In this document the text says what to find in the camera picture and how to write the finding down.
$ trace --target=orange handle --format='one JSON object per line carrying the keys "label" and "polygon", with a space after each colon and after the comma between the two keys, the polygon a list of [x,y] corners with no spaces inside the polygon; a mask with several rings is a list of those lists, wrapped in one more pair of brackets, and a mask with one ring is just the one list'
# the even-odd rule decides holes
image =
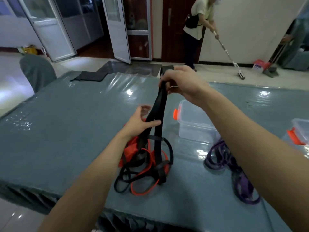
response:
{"label": "orange handle", "polygon": [[295,134],[295,128],[293,127],[292,130],[287,130],[287,133],[289,135],[289,137],[291,138],[291,140],[293,141],[293,143],[295,145],[305,145],[306,143],[303,143],[299,140],[299,138],[296,136]]}
{"label": "orange handle", "polygon": [[174,118],[174,120],[177,120],[177,116],[178,116],[178,110],[175,109],[175,110],[174,110],[174,113],[173,113],[173,118]]}

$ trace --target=right hand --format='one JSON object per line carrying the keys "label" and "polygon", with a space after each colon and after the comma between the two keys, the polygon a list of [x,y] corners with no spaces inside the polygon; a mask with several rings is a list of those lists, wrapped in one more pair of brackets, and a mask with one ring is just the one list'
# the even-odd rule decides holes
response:
{"label": "right hand", "polygon": [[174,66],[174,70],[167,70],[161,77],[159,87],[162,81],[166,81],[168,94],[179,93],[199,107],[205,102],[205,91],[210,88],[189,66]]}

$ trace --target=clear plastic container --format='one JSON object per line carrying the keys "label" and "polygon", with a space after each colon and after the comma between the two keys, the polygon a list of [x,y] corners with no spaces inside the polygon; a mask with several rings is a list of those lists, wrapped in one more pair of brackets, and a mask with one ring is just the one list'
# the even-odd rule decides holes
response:
{"label": "clear plastic container", "polygon": [[180,123],[179,136],[194,141],[214,144],[220,134],[206,113],[187,100],[182,100],[178,110],[174,111],[174,119]]}
{"label": "clear plastic container", "polygon": [[282,140],[301,150],[309,158],[309,120],[293,119],[292,129],[286,131]]}

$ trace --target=mop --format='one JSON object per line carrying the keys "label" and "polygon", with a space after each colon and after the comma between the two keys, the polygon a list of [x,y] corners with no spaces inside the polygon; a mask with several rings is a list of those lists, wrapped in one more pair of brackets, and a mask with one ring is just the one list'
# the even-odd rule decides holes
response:
{"label": "mop", "polygon": [[231,58],[231,56],[229,55],[229,53],[227,52],[226,48],[224,47],[224,45],[221,43],[221,41],[218,39],[219,43],[221,44],[222,48],[224,49],[224,51],[226,52],[226,54],[228,55],[228,57],[230,58],[230,60],[233,62],[233,65],[238,69],[238,76],[242,79],[245,80],[245,77],[243,75],[243,72],[241,71],[240,67],[238,66],[237,63],[235,63],[233,61],[233,59]]}

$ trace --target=plastic table cover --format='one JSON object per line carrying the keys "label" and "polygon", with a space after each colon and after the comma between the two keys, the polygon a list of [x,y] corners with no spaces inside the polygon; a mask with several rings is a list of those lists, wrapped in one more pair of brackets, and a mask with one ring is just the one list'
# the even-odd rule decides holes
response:
{"label": "plastic table cover", "polygon": [[[68,72],[0,119],[1,184],[33,189],[44,205],[43,193],[63,195],[136,107],[152,105],[158,93],[158,79],[152,76],[117,73],[102,82],[70,81],[79,74]],[[309,118],[305,91],[211,86],[279,137],[292,118]],[[163,136],[175,153],[167,182],[143,197],[118,194],[112,187],[105,210],[197,231],[289,231],[266,202],[251,206],[236,198],[230,171],[214,173],[203,166],[209,144],[179,138],[173,111],[182,99],[169,95],[164,114]],[[136,183],[137,189],[143,186],[143,180]]]}

